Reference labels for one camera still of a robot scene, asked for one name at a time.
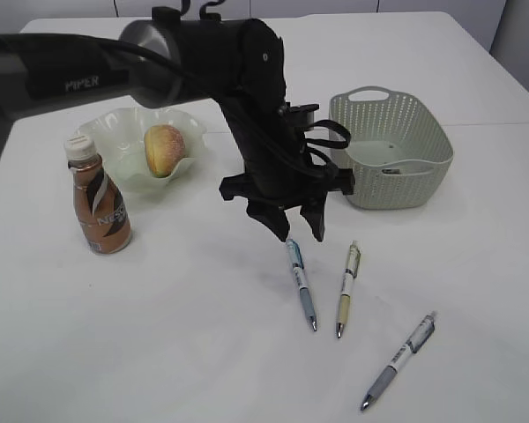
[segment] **white pen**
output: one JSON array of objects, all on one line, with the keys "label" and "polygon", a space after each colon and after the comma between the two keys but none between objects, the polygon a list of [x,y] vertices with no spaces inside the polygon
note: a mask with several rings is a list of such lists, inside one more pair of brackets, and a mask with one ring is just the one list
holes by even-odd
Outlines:
[{"label": "white pen", "polygon": [[343,274],[343,286],[341,287],[341,296],[339,298],[339,312],[337,313],[337,338],[343,336],[343,330],[349,317],[351,307],[351,292],[353,291],[354,280],[359,271],[359,262],[361,261],[361,251],[353,241],[349,252],[346,255],[345,273]]},{"label": "white pen", "polygon": [[367,408],[372,406],[378,398],[384,393],[390,382],[398,374],[399,370],[406,364],[409,358],[416,354],[423,344],[429,339],[435,331],[435,318],[437,312],[434,311],[426,315],[421,323],[410,335],[406,343],[402,345],[396,355],[391,359],[390,364],[382,371],[376,379],[376,382],[370,387],[367,395],[362,400],[361,411],[364,412]]},{"label": "white pen", "polygon": [[314,309],[314,303],[311,301],[311,295],[309,294],[308,280],[303,270],[303,259],[300,253],[300,247],[298,247],[298,244],[292,238],[286,240],[286,246],[288,255],[290,256],[290,263],[292,264],[294,280],[298,285],[303,312],[306,315],[306,319],[308,319],[311,329],[315,332],[317,330],[316,310]]}]

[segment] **bottle cap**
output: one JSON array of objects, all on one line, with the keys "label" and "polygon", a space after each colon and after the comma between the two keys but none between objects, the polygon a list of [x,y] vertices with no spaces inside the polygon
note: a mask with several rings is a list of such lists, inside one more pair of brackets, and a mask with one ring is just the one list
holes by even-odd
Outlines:
[{"label": "bottle cap", "polygon": [[96,155],[96,145],[87,135],[77,135],[64,142],[64,151],[69,161],[88,160]]}]

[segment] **basket handle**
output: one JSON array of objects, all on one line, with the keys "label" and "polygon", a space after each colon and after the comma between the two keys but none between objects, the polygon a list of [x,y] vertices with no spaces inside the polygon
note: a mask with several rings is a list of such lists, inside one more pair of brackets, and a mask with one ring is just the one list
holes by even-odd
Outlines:
[{"label": "basket handle", "polygon": [[355,90],[349,91],[348,93],[345,93],[343,95],[345,95],[349,99],[349,101],[359,102],[358,100],[351,100],[351,96],[353,94],[364,93],[366,91],[374,91],[374,92],[378,91],[380,93],[386,93],[388,94],[388,98],[384,100],[363,100],[363,101],[387,101],[390,97],[396,94],[392,90],[389,90],[388,88],[384,88],[383,86],[367,85],[367,86],[362,86],[361,88],[357,88]]},{"label": "basket handle", "polygon": [[435,172],[433,163],[425,160],[402,160],[399,163],[384,166],[382,174],[384,176],[422,176]]}]

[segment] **basket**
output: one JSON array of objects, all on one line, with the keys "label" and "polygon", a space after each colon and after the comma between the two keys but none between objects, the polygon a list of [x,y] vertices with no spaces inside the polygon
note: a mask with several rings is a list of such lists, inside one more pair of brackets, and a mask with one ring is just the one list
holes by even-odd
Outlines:
[{"label": "basket", "polygon": [[[388,94],[385,100],[354,101],[355,93]],[[425,204],[443,181],[453,151],[443,128],[428,109],[407,93],[365,86],[337,95],[330,118],[352,134],[333,161],[352,168],[354,193],[347,200],[364,209],[403,209]],[[335,140],[337,135],[330,134]]]}]

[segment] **white wavy bowl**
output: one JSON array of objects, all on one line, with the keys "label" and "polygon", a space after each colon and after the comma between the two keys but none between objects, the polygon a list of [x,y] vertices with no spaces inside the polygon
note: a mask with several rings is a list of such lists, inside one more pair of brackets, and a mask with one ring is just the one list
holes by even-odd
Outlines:
[{"label": "white wavy bowl", "polygon": [[[172,174],[153,176],[147,166],[143,137],[153,125],[173,125],[183,134],[185,157]],[[91,137],[104,160],[106,172],[122,191],[159,189],[184,174],[204,150],[205,127],[188,113],[172,108],[117,108],[85,123],[75,135]]]}]

